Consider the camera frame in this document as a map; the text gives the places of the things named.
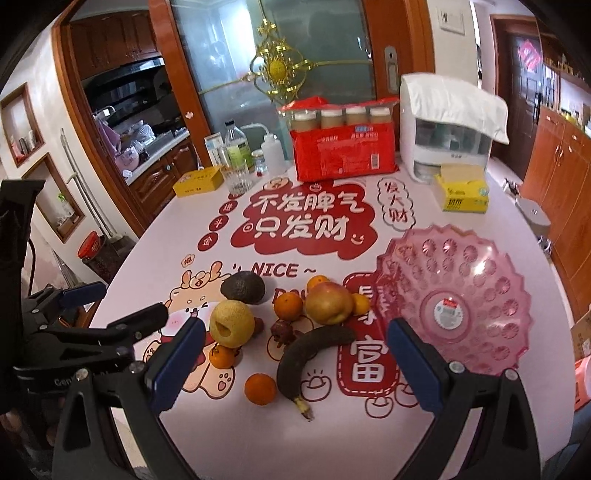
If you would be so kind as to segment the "dark avocado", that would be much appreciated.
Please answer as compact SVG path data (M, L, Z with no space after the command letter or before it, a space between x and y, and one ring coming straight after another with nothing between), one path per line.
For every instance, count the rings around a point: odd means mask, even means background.
M254 305L266 295L266 284L252 271L239 271L222 282L221 294L228 300Z

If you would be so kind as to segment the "blackened banana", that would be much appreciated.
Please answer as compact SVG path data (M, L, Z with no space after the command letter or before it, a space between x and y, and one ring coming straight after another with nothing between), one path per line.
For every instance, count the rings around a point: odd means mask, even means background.
M301 375L304 367L322 350L348 346L355 340L356 332L353 329L329 325L305 333L284 350L283 358L276 370L277 391L293 402L301 416L308 421L314 419L314 414L301 394Z

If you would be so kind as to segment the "red yellow apple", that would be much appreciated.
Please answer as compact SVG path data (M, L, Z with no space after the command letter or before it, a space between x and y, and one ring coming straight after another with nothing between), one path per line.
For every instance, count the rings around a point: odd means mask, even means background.
M322 282L312 287L304 300L304 314L315 323L335 325L353 313L355 301L348 289L334 282Z

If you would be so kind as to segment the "red bucket on floor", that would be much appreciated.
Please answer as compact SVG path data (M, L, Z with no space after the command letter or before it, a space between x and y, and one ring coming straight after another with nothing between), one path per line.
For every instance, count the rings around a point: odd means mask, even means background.
M77 256L81 260L90 260L96 256L101 248L101 236L91 231L80 245Z

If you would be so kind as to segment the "small tangerine near pear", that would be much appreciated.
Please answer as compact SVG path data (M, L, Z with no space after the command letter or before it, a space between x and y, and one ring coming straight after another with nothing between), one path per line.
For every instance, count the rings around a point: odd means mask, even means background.
M235 367L238 353L236 353L235 349L216 344L211 348L208 358L214 368L219 370L230 369Z

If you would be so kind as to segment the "large orange tangerine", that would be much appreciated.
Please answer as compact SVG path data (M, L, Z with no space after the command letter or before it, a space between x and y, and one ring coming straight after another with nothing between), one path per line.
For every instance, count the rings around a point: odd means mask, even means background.
M276 317L286 322L294 322L303 316L304 300L294 292L284 292L273 301Z

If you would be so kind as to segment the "flat yellow box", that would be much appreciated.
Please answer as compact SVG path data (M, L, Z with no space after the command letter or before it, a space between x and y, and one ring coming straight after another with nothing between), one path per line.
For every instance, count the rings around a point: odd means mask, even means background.
M178 198L215 191L223 183L221 168L207 167L183 174L173 185Z

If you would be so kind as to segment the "printed cartoon table cover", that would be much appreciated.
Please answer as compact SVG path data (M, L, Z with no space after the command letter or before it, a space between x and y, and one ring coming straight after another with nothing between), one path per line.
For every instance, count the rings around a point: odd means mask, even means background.
M497 184L483 214L448 213L431 189L404 172L388 178L412 203L407 226L453 225L492 241L522 276L531 297L533 327L518 363L538 436L540 455L550 459L569 441L574 417L575 376L567 313L555 275L530 226ZM219 188L171 201L138 240L107 289L93 318L101 327L154 303L171 312L221 298L224 275L238 269L259 273L266 293L304 290L322 274L367 288L367 274L389 242L403 232L384 221L377 176L339 180L331 214L346 225L329 237L301 236L314 227L304 210L308 187L291 182L293 198L280 210L283 192L257 183L230 200ZM382 383L339 385L338 354L329 350L311 366L318 392L308 421L284 398L257 406L243 393L254 373L273 374L266 335L245 346L233 368L197 367L162 423L197 476L207 479L391 479L414 451L432 415L394 385L394 359L380 358Z

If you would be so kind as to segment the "small yellow-orange tangerine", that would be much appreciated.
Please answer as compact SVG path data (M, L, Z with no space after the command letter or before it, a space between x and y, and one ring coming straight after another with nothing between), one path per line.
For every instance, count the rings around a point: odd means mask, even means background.
M363 294L354 293L353 297L353 314L355 316L367 315L370 312L370 299Z

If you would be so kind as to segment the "clear drinking glass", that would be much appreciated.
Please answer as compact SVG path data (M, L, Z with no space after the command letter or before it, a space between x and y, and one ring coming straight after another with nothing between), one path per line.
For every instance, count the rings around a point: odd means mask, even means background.
M231 195L242 195L249 191L253 186L249 167L247 166L245 159L242 157L235 159L226 157L221 167L221 173L224 179L224 184L228 187L228 192L231 193Z

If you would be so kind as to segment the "grey round stool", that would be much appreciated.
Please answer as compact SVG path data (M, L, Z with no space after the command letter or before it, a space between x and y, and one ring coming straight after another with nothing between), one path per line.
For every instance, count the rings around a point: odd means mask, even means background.
M532 232L537 238L548 237L551 221L542 207L535 201L518 197L516 207L522 213Z

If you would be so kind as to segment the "white squeeze bottle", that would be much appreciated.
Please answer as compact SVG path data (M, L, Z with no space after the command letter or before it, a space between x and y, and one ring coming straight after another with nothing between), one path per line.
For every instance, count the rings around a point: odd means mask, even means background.
M262 142L259 149L252 151L256 176L280 176L287 171L287 160L280 140L262 123L249 123L242 126L243 132L262 132Z

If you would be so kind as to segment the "wooden cabinet right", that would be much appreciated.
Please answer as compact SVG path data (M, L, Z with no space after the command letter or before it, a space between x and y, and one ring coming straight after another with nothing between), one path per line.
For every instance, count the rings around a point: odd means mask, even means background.
M551 222L551 258L576 319L590 305L590 185L590 137L543 106L521 195Z

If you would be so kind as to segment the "red bottle multipack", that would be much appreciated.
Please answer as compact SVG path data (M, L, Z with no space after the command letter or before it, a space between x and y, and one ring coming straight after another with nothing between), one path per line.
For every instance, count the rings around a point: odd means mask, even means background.
M331 104L310 97L281 106L301 182L394 173L398 96L363 103Z

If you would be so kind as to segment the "white appliance with cloth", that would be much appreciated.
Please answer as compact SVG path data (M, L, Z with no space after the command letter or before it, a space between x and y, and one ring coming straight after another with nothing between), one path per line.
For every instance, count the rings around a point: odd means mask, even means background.
M401 160L417 182L448 164L486 167L493 145L510 143L507 103L465 80L405 74L400 106Z

